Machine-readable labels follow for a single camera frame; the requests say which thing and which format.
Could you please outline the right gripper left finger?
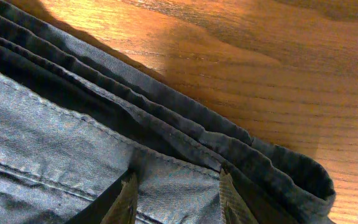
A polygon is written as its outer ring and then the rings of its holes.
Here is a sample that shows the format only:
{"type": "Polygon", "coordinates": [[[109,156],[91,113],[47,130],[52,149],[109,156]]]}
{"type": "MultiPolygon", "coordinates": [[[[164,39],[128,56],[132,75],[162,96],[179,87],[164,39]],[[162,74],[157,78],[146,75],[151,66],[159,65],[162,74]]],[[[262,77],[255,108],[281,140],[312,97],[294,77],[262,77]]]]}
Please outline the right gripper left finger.
{"type": "Polygon", "coordinates": [[[138,201],[138,178],[123,173],[97,199],[66,224],[134,224],[138,201]]]}

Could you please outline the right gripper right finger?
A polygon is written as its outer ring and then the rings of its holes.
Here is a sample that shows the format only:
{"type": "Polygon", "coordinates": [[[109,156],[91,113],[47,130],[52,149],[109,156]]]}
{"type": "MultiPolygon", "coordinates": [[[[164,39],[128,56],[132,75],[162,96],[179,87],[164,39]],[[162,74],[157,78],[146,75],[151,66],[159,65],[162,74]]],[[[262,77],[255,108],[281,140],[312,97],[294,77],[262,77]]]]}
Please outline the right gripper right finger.
{"type": "Polygon", "coordinates": [[[219,201],[224,224],[258,224],[224,169],[219,174],[219,201]]]}

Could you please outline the blue denim shorts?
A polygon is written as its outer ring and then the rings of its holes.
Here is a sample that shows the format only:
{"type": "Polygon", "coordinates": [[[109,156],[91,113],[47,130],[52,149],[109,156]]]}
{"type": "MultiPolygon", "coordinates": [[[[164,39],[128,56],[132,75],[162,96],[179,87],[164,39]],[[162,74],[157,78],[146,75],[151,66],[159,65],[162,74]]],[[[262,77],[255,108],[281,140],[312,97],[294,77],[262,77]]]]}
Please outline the blue denim shorts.
{"type": "Polygon", "coordinates": [[[65,223],[127,170],[135,223],[223,223],[221,169],[258,223],[329,223],[319,163],[0,1],[0,223],[65,223]]]}

